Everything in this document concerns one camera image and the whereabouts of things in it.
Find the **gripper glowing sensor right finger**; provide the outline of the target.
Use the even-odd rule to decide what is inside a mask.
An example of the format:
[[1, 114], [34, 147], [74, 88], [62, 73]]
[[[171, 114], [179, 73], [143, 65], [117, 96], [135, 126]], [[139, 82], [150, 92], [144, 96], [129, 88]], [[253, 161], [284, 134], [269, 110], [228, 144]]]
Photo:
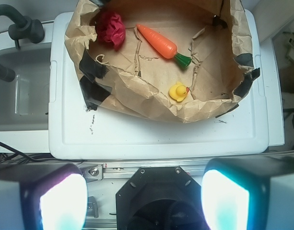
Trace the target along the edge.
[[294, 230], [294, 157], [211, 159], [201, 204], [212, 230]]

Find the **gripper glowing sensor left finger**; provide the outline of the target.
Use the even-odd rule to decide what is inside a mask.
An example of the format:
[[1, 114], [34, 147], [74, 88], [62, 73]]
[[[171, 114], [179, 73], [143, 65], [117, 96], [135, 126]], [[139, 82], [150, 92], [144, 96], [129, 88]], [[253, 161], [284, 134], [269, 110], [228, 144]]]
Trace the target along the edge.
[[0, 230], [81, 230], [86, 212], [75, 164], [0, 164]]

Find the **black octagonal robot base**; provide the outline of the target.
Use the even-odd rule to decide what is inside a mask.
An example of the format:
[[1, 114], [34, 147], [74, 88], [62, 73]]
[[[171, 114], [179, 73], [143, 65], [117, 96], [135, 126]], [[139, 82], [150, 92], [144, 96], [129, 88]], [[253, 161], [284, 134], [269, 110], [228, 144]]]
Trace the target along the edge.
[[119, 230], [207, 230], [201, 186], [181, 167], [139, 168], [116, 193]]

